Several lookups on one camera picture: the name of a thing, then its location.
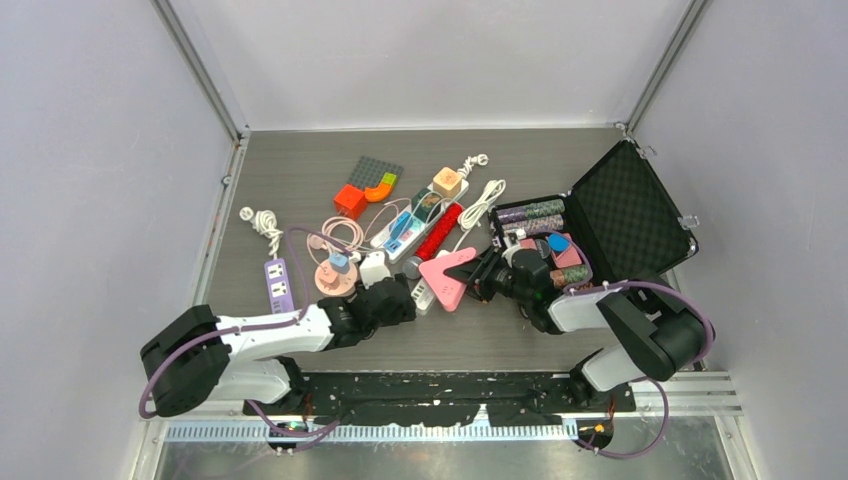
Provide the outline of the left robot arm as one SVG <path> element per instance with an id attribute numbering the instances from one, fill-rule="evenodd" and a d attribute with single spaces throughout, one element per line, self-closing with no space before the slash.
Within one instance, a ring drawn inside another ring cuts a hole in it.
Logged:
<path id="1" fill-rule="evenodd" d="M 252 401 L 296 413 L 307 389 L 291 355 L 353 347 L 381 327 L 416 316 L 402 274 L 278 314 L 225 316 L 206 304 L 192 306 L 140 350 L 147 384 L 139 414 L 175 417 L 208 400 Z"/>

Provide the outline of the orange curved block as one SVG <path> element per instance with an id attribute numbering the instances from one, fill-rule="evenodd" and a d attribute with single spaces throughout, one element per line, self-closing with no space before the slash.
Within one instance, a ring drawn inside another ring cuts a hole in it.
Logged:
<path id="1" fill-rule="evenodd" d="M 383 202 L 390 196 L 396 183 L 397 175 L 386 172 L 375 187 L 367 187 L 364 190 L 365 199 L 369 203 Z"/>

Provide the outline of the red cube adapter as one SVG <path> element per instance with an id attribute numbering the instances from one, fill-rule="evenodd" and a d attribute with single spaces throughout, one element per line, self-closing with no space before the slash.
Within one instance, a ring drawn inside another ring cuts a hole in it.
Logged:
<path id="1" fill-rule="evenodd" d="M 357 221 L 369 202 L 363 190 L 345 184 L 334 197 L 333 204 L 338 215 Z"/>

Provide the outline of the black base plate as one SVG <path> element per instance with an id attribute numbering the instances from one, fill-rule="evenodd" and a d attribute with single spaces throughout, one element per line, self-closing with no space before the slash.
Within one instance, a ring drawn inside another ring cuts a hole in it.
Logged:
<path id="1" fill-rule="evenodd" d="M 266 411 L 355 426 L 450 427 L 466 426 L 482 412 L 495 426 L 547 426 L 561 414 L 636 410 L 628 387 L 579 400 L 568 383 L 554 372 L 308 372 Z"/>

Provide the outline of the dark green cube adapter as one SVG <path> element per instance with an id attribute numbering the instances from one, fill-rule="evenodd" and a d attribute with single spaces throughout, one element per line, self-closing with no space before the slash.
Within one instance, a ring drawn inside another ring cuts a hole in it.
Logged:
<path id="1" fill-rule="evenodd" d="M 440 211 L 442 199 L 441 194 L 429 188 L 422 188 L 412 198 L 412 216 L 423 223 L 429 223 L 431 218 Z"/>

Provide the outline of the grey building baseplate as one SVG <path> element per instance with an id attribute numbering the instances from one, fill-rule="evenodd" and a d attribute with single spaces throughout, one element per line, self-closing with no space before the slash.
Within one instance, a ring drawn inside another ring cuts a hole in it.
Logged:
<path id="1" fill-rule="evenodd" d="M 349 175 L 347 183 L 359 190 L 365 190 L 378 186 L 386 173 L 400 177 L 403 171 L 404 168 L 398 164 L 361 156 Z"/>

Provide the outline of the purple power strip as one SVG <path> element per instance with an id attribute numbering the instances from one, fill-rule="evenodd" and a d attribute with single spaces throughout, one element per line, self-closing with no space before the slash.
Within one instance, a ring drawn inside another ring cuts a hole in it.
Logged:
<path id="1" fill-rule="evenodd" d="M 271 259 L 264 264 L 267 293 L 272 314 L 295 310 L 288 268 L 283 259 Z"/>

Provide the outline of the pink triangular socket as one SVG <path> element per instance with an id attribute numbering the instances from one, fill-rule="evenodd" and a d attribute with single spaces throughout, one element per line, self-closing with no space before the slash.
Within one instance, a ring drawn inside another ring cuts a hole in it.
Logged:
<path id="1" fill-rule="evenodd" d="M 477 254 L 475 247 L 466 247 L 455 252 L 442 250 L 433 259 L 420 265 L 422 278 L 445 311 L 455 312 L 466 290 L 464 282 L 449 277 L 446 271 L 473 260 Z"/>

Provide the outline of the blue plug adapter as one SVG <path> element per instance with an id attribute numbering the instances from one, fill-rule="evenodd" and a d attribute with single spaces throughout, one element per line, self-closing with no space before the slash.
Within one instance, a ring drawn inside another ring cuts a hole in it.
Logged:
<path id="1" fill-rule="evenodd" d="M 391 227 L 389 233 L 389 242 L 396 242 L 409 230 L 414 223 L 414 216 L 410 211 L 403 212 Z"/>

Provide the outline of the beige cube adapter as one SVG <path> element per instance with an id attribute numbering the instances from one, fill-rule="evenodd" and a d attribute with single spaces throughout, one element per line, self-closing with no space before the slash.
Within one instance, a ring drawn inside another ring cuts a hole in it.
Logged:
<path id="1" fill-rule="evenodd" d="M 432 180 L 432 191 L 442 198 L 454 200 L 462 190 L 462 176 L 450 167 L 443 167 Z"/>

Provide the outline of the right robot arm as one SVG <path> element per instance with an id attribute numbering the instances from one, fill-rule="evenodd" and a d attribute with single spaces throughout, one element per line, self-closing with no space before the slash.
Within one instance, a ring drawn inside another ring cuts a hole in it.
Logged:
<path id="1" fill-rule="evenodd" d="M 616 344 L 576 364 L 566 387 L 574 403 L 596 410 L 611 390 L 632 381 L 666 381 L 700 361 L 711 349 L 711 322 L 678 291 L 644 280 L 605 282 L 578 290 L 554 277 L 531 249 L 503 255 L 491 247 L 476 258 L 446 269 L 480 302 L 500 294 L 515 301 L 539 331 L 566 334 L 607 329 Z"/>

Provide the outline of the pink charger plug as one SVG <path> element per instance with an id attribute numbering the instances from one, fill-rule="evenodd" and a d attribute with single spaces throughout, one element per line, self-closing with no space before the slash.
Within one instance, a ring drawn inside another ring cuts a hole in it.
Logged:
<path id="1" fill-rule="evenodd" d="M 332 269 L 320 272 L 320 281 L 326 288 L 335 288 L 339 283 L 339 274 Z"/>

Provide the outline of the light blue charger plug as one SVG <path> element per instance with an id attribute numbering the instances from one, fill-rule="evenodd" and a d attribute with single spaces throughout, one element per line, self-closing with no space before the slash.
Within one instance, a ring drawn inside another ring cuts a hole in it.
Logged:
<path id="1" fill-rule="evenodd" d="M 347 274 L 350 270 L 349 257 L 338 252 L 331 253 L 328 257 L 328 262 L 333 271 L 338 274 Z"/>

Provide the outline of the red glitter microphone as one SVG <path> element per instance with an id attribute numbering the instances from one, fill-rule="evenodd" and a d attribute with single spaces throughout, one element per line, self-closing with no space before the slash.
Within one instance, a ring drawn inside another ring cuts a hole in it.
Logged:
<path id="1" fill-rule="evenodd" d="M 421 277 L 419 267 L 426 261 L 433 259 L 447 236 L 457 224 L 460 214 L 465 208 L 458 203 L 451 204 L 438 219 L 432 229 L 418 246 L 414 254 L 402 265 L 404 275 L 412 280 Z"/>

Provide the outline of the white multicolour power strip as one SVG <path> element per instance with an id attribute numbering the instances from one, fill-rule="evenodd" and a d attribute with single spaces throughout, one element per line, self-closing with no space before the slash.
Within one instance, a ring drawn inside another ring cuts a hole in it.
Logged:
<path id="1" fill-rule="evenodd" d="M 429 188 L 432 190 L 432 182 L 424 188 Z M 395 220 L 391 221 L 387 227 L 383 227 L 374 238 L 370 240 L 370 246 L 373 249 L 381 249 L 386 253 L 386 259 L 389 263 L 395 264 L 397 263 L 404 255 L 409 253 L 416 244 L 422 240 L 427 232 L 433 227 L 438 219 L 442 217 L 445 213 L 446 209 L 450 206 L 451 203 L 458 202 L 468 191 L 469 182 L 465 179 L 462 180 L 462 190 L 457 196 L 456 199 L 442 199 L 440 204 L 440 211 L 431 218 L 429 223 L 423 223 L 414 218 L 413 225 L 409 228 L 409 230 L 401 237 L 399 241 L 389 242 L 389 233 L 391 227 L 396 222 L 397 218 L 405 211 L 410 211 L 412 205 L 410 203 L 409 206 L 405 207 L 400 211 L 400 214 L 396 217 Z"/>

